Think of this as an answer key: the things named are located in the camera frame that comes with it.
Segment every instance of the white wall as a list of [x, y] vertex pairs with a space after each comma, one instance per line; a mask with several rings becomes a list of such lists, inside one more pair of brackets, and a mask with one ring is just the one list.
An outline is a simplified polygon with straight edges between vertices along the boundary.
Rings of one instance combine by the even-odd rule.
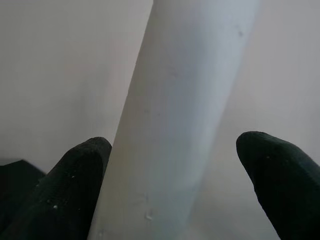
[[[0, 2], [0, 158], [48, 171], [92, 136], [113, 141], [151, 0]], [[276, 240], [236, 155], [266, 131], [320, 163], [320, 1], [263, 0], [190, 225], [181, 239]]]
[[319, 23], [318, 0], [262, 1], [194, 206], [190, 238], [182, 239], [279, 239], [237, 157], [236, 139], [265, 131], [320, 164]]
[[151, 0], [0, 1], [0, 158], [113, 142]]

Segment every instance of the white pipe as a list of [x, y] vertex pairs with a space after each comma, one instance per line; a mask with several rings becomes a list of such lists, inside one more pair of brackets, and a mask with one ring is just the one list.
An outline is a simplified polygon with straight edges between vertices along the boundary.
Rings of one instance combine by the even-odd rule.
[[258, 2], [154, 2], [90, 240], [171, 240], [183, 229]]

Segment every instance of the black fabric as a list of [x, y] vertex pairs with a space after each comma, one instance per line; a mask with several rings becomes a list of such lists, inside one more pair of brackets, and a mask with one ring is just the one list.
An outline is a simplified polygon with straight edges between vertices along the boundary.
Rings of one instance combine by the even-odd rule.
[[87, 239], [110, 152], [102, 137], [69, 150], [34, 188], [0, 239]]
[[318, 239], [319, 166], [297, 146], [263, 132], [243, 133], [236, 148], [279, 237]]
[[44, 176], [25, 160], [0, 166], [0, 234], [11, 224], [30, 191]]

